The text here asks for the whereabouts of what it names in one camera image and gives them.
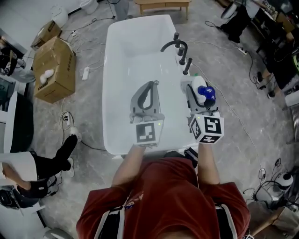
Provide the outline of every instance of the wooden bench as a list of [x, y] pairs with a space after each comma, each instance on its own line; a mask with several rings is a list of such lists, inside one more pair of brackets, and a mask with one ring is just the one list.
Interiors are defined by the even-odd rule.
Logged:
[[143, 11], [146, 9], [163, 8], [163, 7], [182, 7], [186, 8], [186, 20], [188, 20], [188, 7], [191, 0], [134, 0], [140, 6], [140, 14], [143, 16]]

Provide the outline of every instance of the white sneaker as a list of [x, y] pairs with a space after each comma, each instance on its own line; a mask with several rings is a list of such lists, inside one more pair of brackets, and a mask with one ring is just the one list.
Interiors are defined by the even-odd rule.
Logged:
[[80, 134], [80, 132], [78, 131], [77, 128], [75, 127], [72, 127], [71, 130], [70, 130], [70, 135], [76, 135], [77, 139], [78, 139], [78, 142], [81, 142], [82, 140], [82, 135]]
[[75, 170], [74, 170], [74, 160], [72, 158], [68, 158], [67, 161], [71, 164], [71, 168], [70, 170], [66, 171], [66, 173], [70, 176], [70, 177], [74, 177], [75, 175]]

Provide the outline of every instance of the white bathtub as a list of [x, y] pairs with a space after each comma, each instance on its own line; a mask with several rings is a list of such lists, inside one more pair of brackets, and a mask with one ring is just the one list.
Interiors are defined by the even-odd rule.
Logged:
[[108, 29], [103, 75], [104, 145], [114, 155], [126, 154], [133, 144], [130, 103], [148, 81], [158, 80], [164, 127], [158, 147], [148, 151], [186, 148], [195, 145], [189, 133], [190, 111], [180, 88], [181, 66], [176, 49], [162, 46], [176, 32], [169, 15], [148, 16], [116, 22]]

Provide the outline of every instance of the power strip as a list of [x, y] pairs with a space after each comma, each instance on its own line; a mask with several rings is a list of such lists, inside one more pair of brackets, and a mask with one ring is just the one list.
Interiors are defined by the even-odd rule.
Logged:
[[64, 114], [64, 117], [65, 117], [65, 119], [66, 119], [66, 125], [67, 126], [70, 126], [71, 125], [71, 119], [70, 119], [70, 113], [65, 113]]
[[243, 48], [239, 47], [238, 50], [247, 56], [247, 51], [245, 51]]
[[86, 66], [84, 68], [82, 80], [87, 80], [88, 79], [88, 75], [89, 75], [89, 66]]

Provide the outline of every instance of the white bottle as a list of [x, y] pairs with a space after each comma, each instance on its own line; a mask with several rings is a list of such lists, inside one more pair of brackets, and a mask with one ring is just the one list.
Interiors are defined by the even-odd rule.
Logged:
[[196, 95], [196, 98], [197, 98], [197, 101], [202, 104], [206, 101], [206, 97], [204, 95], [200, 95], [198, 93], [198, 87], [200, 86], [204, 86], [204, 87], [207, 87], [207, 84], [205, 82], [205, 80], [203, 79], [203, 77], [201, 76], [196, 76], [193, 81], [191, 82], [191, 86], [192, 86], [192, 89]]

